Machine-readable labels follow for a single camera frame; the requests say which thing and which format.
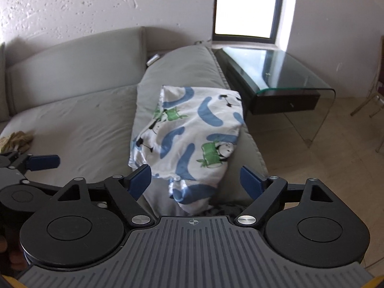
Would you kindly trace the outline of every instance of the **sofa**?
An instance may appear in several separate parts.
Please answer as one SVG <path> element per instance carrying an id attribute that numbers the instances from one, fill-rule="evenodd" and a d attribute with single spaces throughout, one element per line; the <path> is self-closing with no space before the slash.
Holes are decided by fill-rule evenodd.
<path id="1" fill-rule="evenodd" d="M 162 85 L 229 89 L 210 49 L 188 46 L 146 69 L 145 28 L 82 37 L 40 52 L 4 70 L 0 51 L 0 136 L 32 133 L 29 152 L 57 154 L 57 169 L 28 172 L 35 182 L 64 186 L 127 175 L 132 139 L 151 120 Z M 247 165 L 267 175 L 263 158 L 244 126 L 212 204 L 249 204 L 239 171 Z M 168 197 L 168 183 L 152 179 L 139 204 L 154 217 L 187 215 Z"/>

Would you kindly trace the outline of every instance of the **panda print cloth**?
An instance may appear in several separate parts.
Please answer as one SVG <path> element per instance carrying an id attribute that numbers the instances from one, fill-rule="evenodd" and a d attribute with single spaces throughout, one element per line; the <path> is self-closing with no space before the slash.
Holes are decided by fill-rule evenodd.
<path id="1" fill-rule="evenodd" d="M 129 166 L 148 164 L 190 214 L 209 209 L 243 124 L 238 92 L 163 86 L 153 119 L 135 137 Z"/>

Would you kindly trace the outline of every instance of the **black window frame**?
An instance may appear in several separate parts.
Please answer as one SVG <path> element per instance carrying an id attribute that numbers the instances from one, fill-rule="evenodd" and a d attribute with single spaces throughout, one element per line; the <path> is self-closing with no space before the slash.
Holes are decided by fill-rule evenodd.
<path id="1" fill-rule="evenodd" d="M 216 9 L 217 9 L 217 0 L 215 0 L 212 40 L 213 41 L 259 42 L 259 43 L 274 44 L 274 43 L 276 43 L 277 31 L 279 29 L 282 6 L 283 6 L 283 0 L 276 0 L 275 10 L 273 13 L 271 35 L 269 38 L 253 37 L 253 36 L 238 36 L 238 35 L 233 35 L 233 34 L 216 34 L 215 33 L 215 30 L 216 30 Z"/>

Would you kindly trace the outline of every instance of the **metal chair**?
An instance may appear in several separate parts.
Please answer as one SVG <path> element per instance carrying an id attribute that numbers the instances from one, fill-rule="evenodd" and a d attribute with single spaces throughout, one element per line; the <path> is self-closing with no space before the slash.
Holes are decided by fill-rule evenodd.
<path id="1" fill-rule="evenodd" d="M 369 93 L 368 98 L 358 106 L 353 112 L 351 112 L 351 116 L 355 115 L 358 111 L 360 111 L 366 104 L 368 104 L 371 100 L 376 99 L 381 103 L 381 107 L 369 115 L 371 118 L 380 112 L 380 110 L 384 109 L 384 36 L 381 37 L 381 46 L 379 53 L 379 65 L 378 70 L 375 75 L 375 79 L 372 82 L 371 91 Z M 376 148 L 376 152 L 379 152 L 380 148 L 384 144 L 384 135 L 381 138 L 379 146 Z"/>

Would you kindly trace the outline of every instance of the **tiled floor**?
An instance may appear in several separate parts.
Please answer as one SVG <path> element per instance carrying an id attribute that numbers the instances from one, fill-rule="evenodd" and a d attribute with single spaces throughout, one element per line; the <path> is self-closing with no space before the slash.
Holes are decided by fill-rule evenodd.
<path id="1" fill-rule="evenodd" d="M 308 148 L 283 114 L 248 116 L 247 125 L 268 167 L 291 183 L 309 177 L 322 180 L 368 226 L 371 243 L 363 264 L 373 275 L 384 275 L 384 111 L 369 118 L 372 102 L 354 117 L 363 99 L 337 99 Z"/>

